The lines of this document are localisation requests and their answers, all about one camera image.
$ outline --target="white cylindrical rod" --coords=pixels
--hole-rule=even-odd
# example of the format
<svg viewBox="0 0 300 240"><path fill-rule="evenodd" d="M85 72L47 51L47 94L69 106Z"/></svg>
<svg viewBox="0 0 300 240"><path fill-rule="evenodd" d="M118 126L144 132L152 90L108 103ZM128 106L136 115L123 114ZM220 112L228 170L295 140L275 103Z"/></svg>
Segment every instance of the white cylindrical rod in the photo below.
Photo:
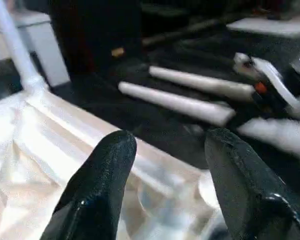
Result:
<svg viewBox="0 0 300 240"><path fill-rule="evenodd" d="M123 94L160 105L215 126L224 126L227 121L236 114L233 109L226 106L204 102L127 82L121 82L119 84L119 90Z"/></svg>
<svg viewBox="0 0 300 240"><path fill-rule="evenodd" d="M300 122L298 121L254 118L239 127L238 131L247 137L260 140L300 158Z"/></svg>
<svg viewBox="0 0 300 240"><path fill-rule="evenodd" d="M47 85L43 77L37 72L3 0L0 0L0 30L21 76L23 88L26 90L46 88Z"/></svg>
<svg viewBox="0 0 300 240"><path fill-rule="evenodd" d="M150 66L149 73L155 78L238 101L251 102L252 94L255 92L254 87L248 84L201 76L157 66Z"/></svg>
<svg viewBox="0 0 300 240"><path fill-rule="evenodd" d="M127 82L121 82L119 90L123 94L157 104L214 126L224 127L236 114L235 110L226 106ZM239 127L238 131L300 158L300 122L298 121L254 118Z"/></svg>

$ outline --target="white pipe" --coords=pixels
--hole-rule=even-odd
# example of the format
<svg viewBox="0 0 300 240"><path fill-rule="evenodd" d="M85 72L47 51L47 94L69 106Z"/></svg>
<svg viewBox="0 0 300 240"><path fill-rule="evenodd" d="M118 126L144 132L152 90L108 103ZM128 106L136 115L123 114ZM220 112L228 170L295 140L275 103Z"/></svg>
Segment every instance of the white pipe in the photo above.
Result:
<svg viewBox="0 0 300 240"><path fill-rule="evenodd" d="M23 88L25 90L46 88L47 85L43 77L37 72L3 0L0 0L0 30L21 76Z"/></svg>
<svg viewBox="0 0 300 240"><path fill-rule="evenodd" d="M224 127L236 114L229 107L184 97L136 84L121 82L119 90L126 95L160 105L181 114ZM248 137L268 143L300 158L300 122L288 119L254 118L238 131Z"/></svg>
<svg viewBox="0 0 300 240"><path fill-rule="evenodd" d="M238 128L253 139L300 158L300 122L289 119L254 118Z"/></svg>
<svg viewBox="0 0 300 240"><path fill-rule="evenodd" d="M119 90L123 94L166 107L178 113L182 113L220 127L224 126L236 113L229 107L199 101L189 97L127 82L120 82Z"/></svg>
<svg viewBox="0 0 300 240"><path fill-rule="evenodd" d="M155 78L239 101L251 102L252 94L255 92L254 87L248 84L201 76L157 66L150 66L149 73Z"/></svg>

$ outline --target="white plastic part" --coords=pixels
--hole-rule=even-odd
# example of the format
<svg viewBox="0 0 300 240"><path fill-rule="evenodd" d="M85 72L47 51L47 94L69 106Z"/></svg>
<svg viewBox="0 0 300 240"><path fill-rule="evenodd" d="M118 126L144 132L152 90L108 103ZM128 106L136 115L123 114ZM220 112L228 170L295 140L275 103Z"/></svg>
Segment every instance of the white plastic part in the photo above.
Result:
<svg viewBox="0 0 300 240"><path fill-rule="evenodd" d="M219 127L224 127L228 120L236 114L235 110L229 107L131 83L121 82L119 89L129 96ZM300 158L300 122L298 121L254 118L241 126L238 131Z"/></svg>
<svg viewBox="0 0 300 240"><path fill-rule="evenodd" d="M299 108L300 101L286 88L284 83L281 81L282 77L276 68L266 60L256 57L253 57L252 60L255 68L267 76L271 84L275 87L287 104L294 109Z"/></svg>
<svg viewBox="0 0 300 240"><path fill-rule="evenodd" d="M27 91L46 89L43 77L37 72L5 3L0 0L0 30Z"/></svg>
<svg viewBox="0 0 300 240"><path fill-rule="evenodd" d="M184 97L132 83L121 82L119 90L147 102L166 107L216 126L224 126L235 115L229 107Z"/></svg>
<svg viewBox="0 0 300 240"><path fill-rule="evenodd" d="M300 158L300 122L298 121L255 118L239 127L238 131Z"/></svg>
<svg viewBox="0 0 300 240"><path fill-rule="evenodd" d="M149 73L155 78L239 101L252 101L252 94L255 92L254 87L248 84L176 71L157 66L150 66Z"/></svg>

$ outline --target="small yellow object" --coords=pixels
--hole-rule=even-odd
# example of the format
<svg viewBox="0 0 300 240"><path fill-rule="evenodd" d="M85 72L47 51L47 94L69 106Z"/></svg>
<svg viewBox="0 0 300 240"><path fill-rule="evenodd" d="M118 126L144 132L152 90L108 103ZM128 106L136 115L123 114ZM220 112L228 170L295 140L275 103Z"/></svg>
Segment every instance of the small yellow object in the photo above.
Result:
<svg viewBox="0 0 300 240"><path fill-rule="evenodd" d="M118 47L111 51L111 55L115 58L121 57L124 53L125 49L123 47Z"/></svg>

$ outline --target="black rubber tip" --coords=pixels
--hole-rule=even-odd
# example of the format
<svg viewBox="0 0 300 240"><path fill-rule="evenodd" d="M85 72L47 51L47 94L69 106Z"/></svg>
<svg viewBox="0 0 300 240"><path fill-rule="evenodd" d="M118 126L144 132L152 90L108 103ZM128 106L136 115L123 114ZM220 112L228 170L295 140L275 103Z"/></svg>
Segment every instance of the black rubber tip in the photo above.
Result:
<svg viewBox="0 0 300 240"><path fill-rule="evenodd" d="M136 140L127 131L104 137L68 182L41 239L116 239L136 151Z"/></svg>

